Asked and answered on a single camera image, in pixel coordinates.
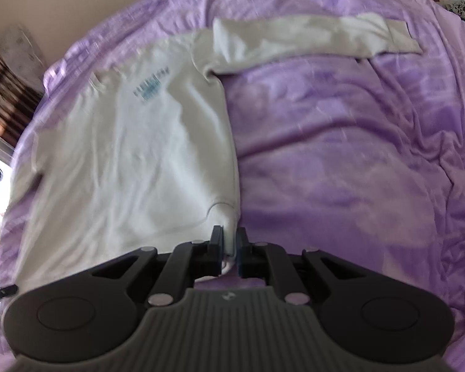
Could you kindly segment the white printed sweatshirt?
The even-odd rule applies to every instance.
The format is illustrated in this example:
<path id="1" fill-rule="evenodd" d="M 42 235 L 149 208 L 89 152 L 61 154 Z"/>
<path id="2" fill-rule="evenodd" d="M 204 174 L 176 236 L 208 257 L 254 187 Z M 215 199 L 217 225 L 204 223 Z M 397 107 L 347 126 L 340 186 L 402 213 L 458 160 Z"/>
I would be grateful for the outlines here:
<path id="1" fill-rule="evenodd" d="M 221 76 L 300 55 L 420 52 L 406 23 L 373 13 L 215 19 L 93 74 L 15 169 L 11 202 L 36 195 L 14 283 L 25 293 L 132 250 L 170 252 L 215 226 L 228 272 L 240 194 Z"/>

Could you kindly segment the purple bed sheet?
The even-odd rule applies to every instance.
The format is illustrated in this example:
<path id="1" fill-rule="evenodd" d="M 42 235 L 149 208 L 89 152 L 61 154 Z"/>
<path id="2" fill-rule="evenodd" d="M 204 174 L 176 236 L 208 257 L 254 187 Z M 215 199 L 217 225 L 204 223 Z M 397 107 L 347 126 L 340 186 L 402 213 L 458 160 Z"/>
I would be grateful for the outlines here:
<path id="1" fill-rule="evenodd" d="M 223 85 L 242 224 L 289 252 L 319 248 L 429 290 L 452 309 L 445 353 L 465 371 L 465 22 L 432 0 L 140 0 L 46 72 L 14 166 L 70 110 L 95 69 L 212 19 L 375 12 L 407 23 L 421 55 L 306 56 Z"/>

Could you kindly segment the brown striped curtain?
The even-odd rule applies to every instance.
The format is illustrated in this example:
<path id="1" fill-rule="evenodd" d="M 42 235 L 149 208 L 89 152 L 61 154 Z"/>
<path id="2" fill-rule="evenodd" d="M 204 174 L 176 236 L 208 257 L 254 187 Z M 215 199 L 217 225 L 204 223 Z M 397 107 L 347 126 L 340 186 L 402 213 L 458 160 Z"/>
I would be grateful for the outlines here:
<path id="1" fill-rule="evenodd" d="M 18 78 L 0 57 L 0 138 L 15 148 L 42 94 Z"/>

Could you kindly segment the floral patterned pillow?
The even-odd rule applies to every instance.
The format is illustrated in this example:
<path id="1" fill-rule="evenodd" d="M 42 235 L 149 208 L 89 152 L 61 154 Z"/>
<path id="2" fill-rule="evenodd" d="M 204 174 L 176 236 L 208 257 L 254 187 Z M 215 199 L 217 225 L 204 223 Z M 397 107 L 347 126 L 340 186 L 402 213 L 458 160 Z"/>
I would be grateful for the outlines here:
<path id="1" fill-rule="evenodd" d="M 11 71 L 30 87 L 43 89 L 46 71 L 42 51 L 27 28 L 8 25 L 0 32 L 0 57 Z"/>

